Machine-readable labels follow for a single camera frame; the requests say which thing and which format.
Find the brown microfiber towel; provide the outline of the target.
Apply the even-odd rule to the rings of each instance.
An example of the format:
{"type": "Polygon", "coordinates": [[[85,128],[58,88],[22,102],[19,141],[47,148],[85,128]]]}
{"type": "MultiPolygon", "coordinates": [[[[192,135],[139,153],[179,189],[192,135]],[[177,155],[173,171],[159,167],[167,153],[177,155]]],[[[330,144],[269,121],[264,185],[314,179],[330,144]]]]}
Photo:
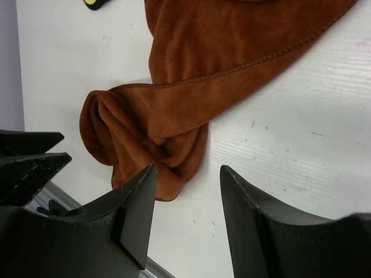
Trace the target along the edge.
{"type": "Polygon", "coordinates": [[[118,188],[148,165],[171,201],[198,172],[209,122],[295,63],[354,0],[145,1],[152,82],[90,92],[79,129],[118,188]]]}

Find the yellow microfiber towel black trim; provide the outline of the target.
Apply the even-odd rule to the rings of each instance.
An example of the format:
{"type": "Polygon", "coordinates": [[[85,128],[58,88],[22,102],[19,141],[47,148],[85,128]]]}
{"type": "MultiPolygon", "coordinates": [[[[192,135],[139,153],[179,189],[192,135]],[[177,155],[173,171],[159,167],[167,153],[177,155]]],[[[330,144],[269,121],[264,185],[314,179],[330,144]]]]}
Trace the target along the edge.
{"type": "Polygon", "coordinates": [[[83,0],[86,7],[92,11],[99,10],[110,0],[83,0]]]}

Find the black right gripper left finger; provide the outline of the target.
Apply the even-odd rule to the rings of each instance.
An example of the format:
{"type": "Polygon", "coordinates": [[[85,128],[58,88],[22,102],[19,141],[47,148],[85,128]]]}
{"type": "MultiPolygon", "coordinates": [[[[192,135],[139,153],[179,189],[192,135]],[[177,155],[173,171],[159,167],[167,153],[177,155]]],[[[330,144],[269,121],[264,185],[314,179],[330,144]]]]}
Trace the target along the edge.
{"type": "Polygon", "coordinates": [[[2,277],[139,277],[145,268],[158,171],[62,216],[1,208],[2,277]]]}

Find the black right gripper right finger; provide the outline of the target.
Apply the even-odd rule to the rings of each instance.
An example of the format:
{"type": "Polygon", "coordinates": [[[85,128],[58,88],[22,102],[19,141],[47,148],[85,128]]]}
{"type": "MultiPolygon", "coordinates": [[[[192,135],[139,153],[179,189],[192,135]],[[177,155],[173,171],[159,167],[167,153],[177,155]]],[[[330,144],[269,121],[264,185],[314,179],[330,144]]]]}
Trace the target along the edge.
{"type": "Polygon", "coordinates": [[[370,276],[370,214],[307,213],[226,165],[220,188],[235,277],[370,276]]]}

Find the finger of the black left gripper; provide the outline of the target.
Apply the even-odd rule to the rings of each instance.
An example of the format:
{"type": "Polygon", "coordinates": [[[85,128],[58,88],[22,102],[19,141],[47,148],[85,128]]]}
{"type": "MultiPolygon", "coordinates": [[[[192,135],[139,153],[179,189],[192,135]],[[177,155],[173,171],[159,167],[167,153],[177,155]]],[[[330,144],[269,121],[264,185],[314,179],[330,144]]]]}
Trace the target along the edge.
{"type": "Polygon", "coordinates": [[[1,202],[25,206],[70,161],[67,153],[1,157],[1,202]]]}
{"type": "Polygon", "coordinates": [[[61,142],[64,136],[59,132],[1,130],[1,157],[12,156],[64,156],[64,153],[48,153],[61,142]]]}

